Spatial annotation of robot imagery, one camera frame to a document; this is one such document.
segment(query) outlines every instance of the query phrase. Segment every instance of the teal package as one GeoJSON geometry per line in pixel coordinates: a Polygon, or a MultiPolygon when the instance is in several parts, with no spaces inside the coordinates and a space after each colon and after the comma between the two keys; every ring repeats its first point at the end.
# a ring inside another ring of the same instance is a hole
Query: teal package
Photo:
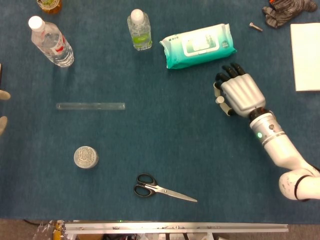
{"type": "Polygon", "coordinates": [[[223,23],[167,36],[160,44],[164,47],[168,69],[183,69],[237,52],[230,26],[223,23]]]}

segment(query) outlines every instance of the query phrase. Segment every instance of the can lid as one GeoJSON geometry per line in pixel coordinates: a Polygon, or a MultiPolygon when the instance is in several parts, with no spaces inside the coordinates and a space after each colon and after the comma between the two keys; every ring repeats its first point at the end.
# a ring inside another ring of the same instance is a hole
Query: can lid
{"type": "Polygon", "coordinates": [[[45,22],[39,16],[32,16],[29,19],[29,27],[35,32],[41,32],[45,29],[45,22]]]}
{"type": "Polygon", "coordinates": [[[131,12],[131,20],[135,25],[141,25],[145,20],[144,12],[140,9],[133,10],[131,12]]]}
{"type": "Polygon", "coordinates": [[[92,147],[81,146],[75,151],[73,160],[79,168],[90,169],[98,163],[99,157],[92,147]]]}

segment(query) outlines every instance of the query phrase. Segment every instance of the robotic arm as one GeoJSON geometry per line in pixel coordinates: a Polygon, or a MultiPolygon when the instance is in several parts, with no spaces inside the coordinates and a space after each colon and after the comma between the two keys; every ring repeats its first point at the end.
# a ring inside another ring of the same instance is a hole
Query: robotic arm
{"type": "Polygon", "coordinates": [[[320,199],[320,170],[307,163],[276,121],[265,109],[266,100],[253,78],[237,63],[222,68],[213,84],[215,102],[228,115],[250,119],[253,130],[273,162],[291,170],[279,179],[282,194],[292,200],[320,199]],[[224,94],[230,106],[225,103],[224,94]]]}

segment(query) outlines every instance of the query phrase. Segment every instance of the plastic bottle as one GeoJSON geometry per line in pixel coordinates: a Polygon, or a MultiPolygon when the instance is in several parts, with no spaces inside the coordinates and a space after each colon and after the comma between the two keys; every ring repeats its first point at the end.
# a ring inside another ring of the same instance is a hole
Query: plastic bottle
{"type": "Polygon", "coordinates": [[[55,24],[44,22],[39,16],[31,17],[28,23],[31,41],[51,62],[62,68],[74,62],[74,52],[55,24]]]}
{"type": "Polygon", "coordinates": [[[140,9],[135,9],[128,16],[127,23],[134,48],[138,51],[151,48],[151,26],[148,15],[140,9]]]}
{"type": "Polygon", "coordinates": [[[62,0],[36,0],[36,2],[47,14],[57,14],[62,8],[62,0]]]}

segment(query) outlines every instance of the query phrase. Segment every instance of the floor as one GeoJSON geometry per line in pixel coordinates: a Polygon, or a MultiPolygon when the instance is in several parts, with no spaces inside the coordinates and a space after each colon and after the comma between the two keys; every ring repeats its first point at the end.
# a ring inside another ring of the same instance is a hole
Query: floor
{"type": "MultiPolygon", "coordinates": [[[[33,240],[36,230],[37,226],[22,220],[0,219],[0,240],[33,240]]],[[[221,236],[228,237],[228,240],[320,240],[320,225],[290,225],[289,233],[237,233],[221,236]]]]}

